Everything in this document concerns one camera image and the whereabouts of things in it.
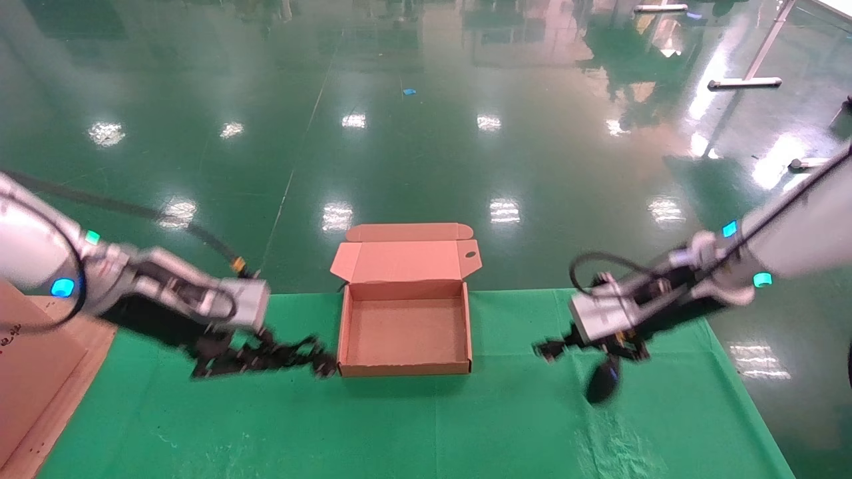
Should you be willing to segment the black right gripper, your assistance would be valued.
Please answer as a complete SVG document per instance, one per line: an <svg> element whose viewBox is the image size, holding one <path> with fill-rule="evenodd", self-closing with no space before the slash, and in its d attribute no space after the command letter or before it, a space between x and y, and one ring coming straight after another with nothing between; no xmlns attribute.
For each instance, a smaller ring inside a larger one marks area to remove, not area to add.
<svg viewBox="0 0 852 479"><path fill-rule="evenodd" d="M660 312L652 315L635 327L632 335L614 335L606 340L606 354L632 362L647 361L650 353L647 343L658 331L668 331L681 323L693 321L706 315L726 309L726 305L713 297L680 297ZM559 339L545 339L533 343L532 351L548 363L558 360L569 349L584 349L588 345L579 334L570 333Z"/></svg>

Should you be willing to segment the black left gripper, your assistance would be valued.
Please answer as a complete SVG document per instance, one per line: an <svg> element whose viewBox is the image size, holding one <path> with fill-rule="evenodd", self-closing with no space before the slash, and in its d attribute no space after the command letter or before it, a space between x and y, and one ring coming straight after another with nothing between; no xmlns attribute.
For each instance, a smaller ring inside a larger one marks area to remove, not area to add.
<svg viewBox="0 0 852 479"><path fill-rule="evenodd" d="M278 342L270 330L255 333L240 348L231 347L234 327L224 321L200 323L140 295L123 297L99 319L184 351L196 361L192 379L300 367L314 359L314 338Z"/></svg>

